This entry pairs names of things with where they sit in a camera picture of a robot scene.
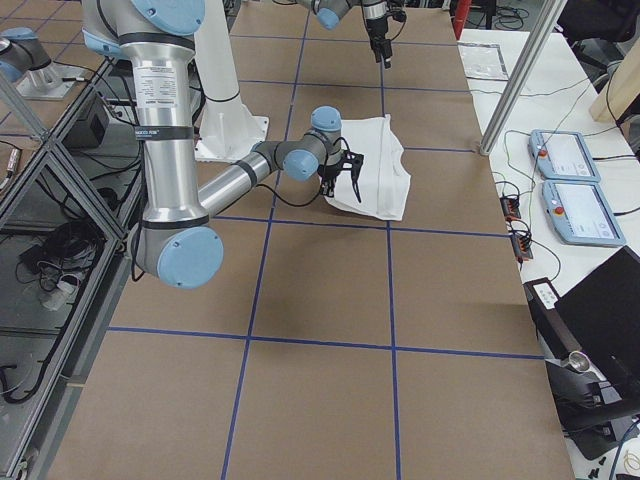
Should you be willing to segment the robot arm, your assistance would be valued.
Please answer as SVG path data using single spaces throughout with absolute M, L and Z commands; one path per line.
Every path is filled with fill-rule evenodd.
M 146 205 L 129 242 L 132 266 L 165 284 L 198 288 L 211 280 L 224 256 L 209 226 L 276 170 L 297 181 L 320 177 L 318 194 L 331 196 L 344 171 L 358 181 L 363 155 L 342 135 L 331 106 L 316 108 L 311 127 L 296 141 L 262 141 L 221 174 L 197 184 L 194 120 L 188 65 L 206 25 L 203 1 L 85 1 L 86 46 L 132 64 L 142 148 Z
M 404 28 L 407 15 L 403 1 L 315 0 L 295 1 L 295 4 L 310 10 L 326 30 L 334 30 L 352 9 L 359 7 L 375 61 L 378 64 L 382 64 L 385 69 L 391 67 L 391 58 L 393 56 L 392 41 L 394 38 L 387 37 L 389 32 L 388 20 L 393 19 L 401 24 L 400 29 Z

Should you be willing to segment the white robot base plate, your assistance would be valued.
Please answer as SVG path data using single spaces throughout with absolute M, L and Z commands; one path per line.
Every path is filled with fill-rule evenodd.
M 195 158 L 201 162 L 240 160 L 266 139 L 268 128 L 269 118 L 253 115 L 240 97 L 224 102 L 207 100 Z

